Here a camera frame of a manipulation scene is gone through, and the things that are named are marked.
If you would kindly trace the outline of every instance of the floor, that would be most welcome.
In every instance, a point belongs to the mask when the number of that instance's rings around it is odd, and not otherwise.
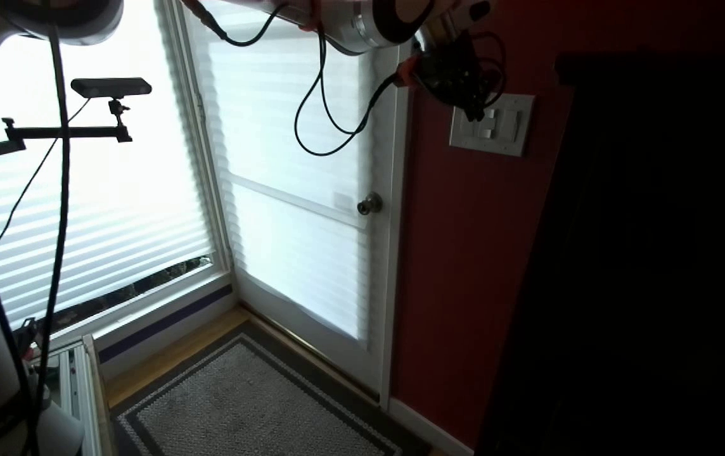
[[[170,373],[172,368],[176,368],[181,359],[191,356],[194,351],[205,349],[207,344],[212,344],[216,340],[221,340],[222,335],[228,335],[231,330],[236,330],[242,321],[256,321],[257,327],[262,327],[268,335],[278,337],[281,343],[285,343],[294,351],[298,351],[302,356],[306,356],[308,362],[313,362],[317,368],[322,368],[326,374],[332,374],[333,379],[340,379],[345,388],[355,389],[360,397],[373,401],[365,389],[360,389],[355,383],[349,383],[346,377],[341,377],[336,369],[332,369],[323,359],[319,359],[312,349],[302,346],[294,343],[294,337],[281,335],[278,330],[273,330],[268,321],[257,320],[256,315],[245,312],[242,306],[231,308],[228,315],[222,315],[221,320],[212,320],[207,327],[203,327],[198,335],[191,335],[190,340],[184,340],[181,344],[174,344],[172,349],[164,349],[161,356],[152,356],[146,362],[139,365],[139,369],[129,369],[114,379],[109,379],[104,386],[105,392],[105,406],[114,408],[120,401],[127,401],[129,394],[134,394],[137,389],[141,389],[143,386],[150,386],[152,379],[161,377],[164,373]]]

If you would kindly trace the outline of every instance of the white door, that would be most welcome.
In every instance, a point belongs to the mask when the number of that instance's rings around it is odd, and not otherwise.
[[[262,16],[217,6],[236,37]],[[317,77],[317,36],[276,22],[251,47],[217,44],[186,21],[232,272],[245,303],[302,337],[340,369],[387,389],[389,306],[408,93],[387,89],[368,130],[340,154],[308,158],[294,112]],[[402,47],[346,58],[328,47],[326,98],[351,130]],[[302,115],[302,139],[332,150],[336,134],[319,90]],[[365,197],[383,208],[360,212]]]

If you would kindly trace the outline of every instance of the door knob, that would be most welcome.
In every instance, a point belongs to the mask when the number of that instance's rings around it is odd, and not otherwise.
[[[378,192],[368,192],[365,199],[356,202],[360,216],[383,212],[383,197]]]

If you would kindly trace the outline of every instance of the wall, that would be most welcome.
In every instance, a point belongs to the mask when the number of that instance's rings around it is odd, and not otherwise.
[[[567,118],[562,51],[716,51],[725,0],[499,0],[508,90],[536,93],[521,159],[445,147],[447,109],[415,96],[392,394],[474,446]]]

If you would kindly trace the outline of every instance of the doormat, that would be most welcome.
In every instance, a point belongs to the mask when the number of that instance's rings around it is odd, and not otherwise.
[[[425,456],[285,344],[241,324],[110,410],[120,456]]]

